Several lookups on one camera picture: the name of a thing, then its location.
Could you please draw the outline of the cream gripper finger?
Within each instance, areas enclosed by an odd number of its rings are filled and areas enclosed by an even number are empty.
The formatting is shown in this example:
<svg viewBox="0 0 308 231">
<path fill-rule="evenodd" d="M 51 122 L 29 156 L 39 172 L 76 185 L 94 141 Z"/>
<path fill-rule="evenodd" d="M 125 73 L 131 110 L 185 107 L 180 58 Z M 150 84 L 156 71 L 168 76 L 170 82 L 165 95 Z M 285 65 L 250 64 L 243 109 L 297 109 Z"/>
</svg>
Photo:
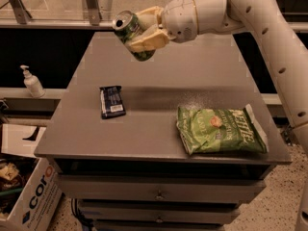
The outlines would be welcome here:
<svg viewBox="0 0 308 231">
<path fill-rule="evenodd" d="M 142 28 L 150 28 L 153 25 L 160 25 L 162 23 L 163 10 L 162 7 L 154 6 L 137 12 L 136 16 Z"/>
<path fill-rule="evenodd" d="M 169 36 L 165 29 L 151 27 L 140 36 L 129 40 L 125 46 L 132 52 L 153 51 L 165 47 L 169 43 Z"/>
</svg>

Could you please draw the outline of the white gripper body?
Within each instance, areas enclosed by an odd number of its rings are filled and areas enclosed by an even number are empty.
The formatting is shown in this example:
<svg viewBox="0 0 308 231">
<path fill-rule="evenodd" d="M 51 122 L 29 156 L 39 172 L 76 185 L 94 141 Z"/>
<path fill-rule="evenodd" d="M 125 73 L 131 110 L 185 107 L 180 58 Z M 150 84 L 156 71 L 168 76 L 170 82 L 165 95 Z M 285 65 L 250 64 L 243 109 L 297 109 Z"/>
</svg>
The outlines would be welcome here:
<svg viewBox="0 0 308 231">
<path fill-rule="evenodd" d="M 162 12 L 162 25 L 171 40 L 186 42 L 197 36 L 197 19 L 193 0 L 173 0 Z"/>
</svg>

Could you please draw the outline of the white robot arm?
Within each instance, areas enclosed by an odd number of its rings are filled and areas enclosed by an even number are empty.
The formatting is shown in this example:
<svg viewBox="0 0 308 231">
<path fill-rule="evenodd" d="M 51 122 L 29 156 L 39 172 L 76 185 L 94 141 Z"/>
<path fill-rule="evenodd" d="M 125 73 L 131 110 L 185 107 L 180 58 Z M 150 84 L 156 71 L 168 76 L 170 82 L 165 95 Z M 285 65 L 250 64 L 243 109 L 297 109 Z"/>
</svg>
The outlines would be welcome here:
<svg viewBox="0 0 308 231">
<path fill-rule="evenodd" d="M 151 51 L 198 35 L 252 34 L 295 136 L 308 150 L 308 50 L 276 0 L 174 0 L 137 13 L 144 32 L 130 39 L 132 52 Z"/>
</svg>

